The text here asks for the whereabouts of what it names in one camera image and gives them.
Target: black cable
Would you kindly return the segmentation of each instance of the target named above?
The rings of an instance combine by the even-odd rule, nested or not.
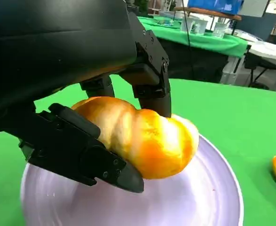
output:
[[[196,79],[194,77],[194,68],[193,68],[193,57],[192,57],[192,50],[191,50],[191,44],[190,44],[190,36],[189,36],[189,30],[188,30],[188,24],[187,24],[187,19],[186,19],[186,10],[184,6],[184,0],[181,0],[183,4],[183,11],[184,11],[184,17],[185,17],[185,24],[186,24],[186,30],[187,30],[187,36],[188,36],[188,50],[189,50],[189,55],[190,55],[190,61],[191,61],[191,71],[192,71],[192,79]]]

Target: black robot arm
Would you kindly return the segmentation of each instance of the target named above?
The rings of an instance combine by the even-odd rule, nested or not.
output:
[[[129,13],[129,22],[137,51],[137,58],[118,74],[133,86],[134,97],[141,108],[151,109],[164,117],[171,116],[171,96],[168,78],[168,55],[154,35],[146,31],[134,13]],[[108,75],[80,83],[89,97],[114,97]]]
[[[93,2],[95,4],[103,3],[101,0]],[[112,2],[120,7],[121,13],[124,12],[122,7],[126,12],[123,0],[105,2],[109,6],[102,9],[103,12],[106,12],[111,6],[116,6],[112,5]],[[62,52],[57,52],[59,49],[54,48],[48,50],[48,54],[51,56],[42,59],[39,49],[43,47],[42,43],[45,44],[45,48],[52,47],[53,43],[47,46],[49,43],[40,41],[38,34],[34,38],[36,44],[39,45],[39,48],[36,48],[32,39],[27,39],[30,35],[25,35],[25,37],[9,36],[12,31],[2,30],[4,36],[0,38],[0,64],[6,63],[7,67],[0,68],[0,77],[10,83],[0,81],[0,85],[2,85],[0,88],[0,131],[20,139],[19,146],[26,160],[33,165],[89,186],[96,184],[95,178],[99,178],[119,188],[140,193],[144,189],[140,173],[130,163],[105,149],[105,146],[97,140],[100,129],[96,125],[60,104],[51,105],[50,112],[37,113],[33,102],[38,98],[50,95],[54,90],[77,82],[80,82],[82,89],[87,92],[89,97],[113,97],[114,92],[109,75],[118,73],[133,86],[134,96],[139,99],[142,108],[152,109],[162,116],[170,117],[168,56],[153,32],[146,31],[134,14],[127,15],[126,12],[124,18],[128,20],[124,24],[129,25],[129,27],[125,26],[126,31],[121,31],[122,35],[126,34],[129,38],[126,40],[124,48],[131,47],[129,43],[132,41],[133,50],[116,50],[118,52],[116,56],[123,60],[113,63],[109,60],[112,57],[112,61],[114,61],[112,54],[108,53],[109,56],[103,55],[102,57],[96,54],[95,56],[98,57],[96,63],[98,61],[101,63],[98,65],[99,68],[93,64],[91,73],[88,75],[85,73],[87,70],[80,58],[86,53],[74,56],[78,57],[76,61],[76,59],[64,55],[68,48],[62,49]],[[78,37],[75,35],[73,40],[78,41]],[[113,39],[112,42],[114,41],[117,41],[118,48],[122,46],[119,40]],[[24,50],[20,50],[21,53],[13,52],[22,44]],[[33,56],[27,55],[28,49],[25,47],[31,48],[29,52]],[[5,53],[15,54],[16,57],[25,60],[27,64],[18,64],[19,59],[7,57]],[[93,55],[87,56],[88,59],[94,59]],[[53,61],[52,57],[57,57],[58,61]],[[38,63],[41,64],[41,68],[36,67],[36,70],[30,68],[33,65],[37,66]],[[40,74],[42,70],[45,70],[46,75],[49,73],[54,73],[54,75],[52,77],[42,76]],[[13,79],[8,75],[4,77],[8,72],[14,75]],[[31,79],[25,77],[28,72],[33,74]]]

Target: floor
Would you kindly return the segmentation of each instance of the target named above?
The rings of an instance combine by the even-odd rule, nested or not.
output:
[[[254,78],[256,78],[256,76],[258,74],[260,74],[263,71],[263,68],[258,67],[255,71],[254,71]],[[237,86],[248,86],[250,83],[250,74],[251,74],[251,70],[249,69],[241,69],[240,74],[236,80],[236,85]],[[271,70],[267,70],[263,75],[261,75],[258,79],[257,82],[262,83],[268,87],[271,87],[276,81],[276,71],[271,71]]]

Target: black screw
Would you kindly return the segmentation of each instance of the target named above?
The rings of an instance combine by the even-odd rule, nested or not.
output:
[[[42,158],[45,157],[46,156],[46,151],[43,150],[43,149],[38,150],[38,156],[42,157]]]
[[[108,173],[108,172],[104,172],[102,176],[103,176],[103,178],[107,178],[107,177],[108,177],[108,175],[109,175],[109,173]]]
[[[56,129],[62,130],[63,129],[63,124],[61,122],[56,123]]]

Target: green table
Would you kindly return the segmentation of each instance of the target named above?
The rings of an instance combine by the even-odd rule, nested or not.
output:
[[[112,76],[116,97],[138,106],[130,85]],[[173,113],[192,120],[223,153],[244,197],[245,226],[276,226],[276,183],[270,174],[276,155],[276,92],[197,81],[171,80]],[[85,98],[79,85],[36,102],[71,106]],[[25,166],[18,140],[0,133],[0,226],[22,226],[19,200]]]
[[[187,32],[180,31],[178,21],[174,22],[174,26],[167,27],[158,23],[162,20],[169,20],[161,16],[155,16],[154,18],[139,17],[139,20],[146,30],[152,30],[158,38],[188,45]],[[221,39],[212,36],[211,33],[205,33],[204,35],[190,34],[190,43],[192,47],[222,53],[231,57],[242,57],[247,48],[247,41],[241,38],[225,35]]]

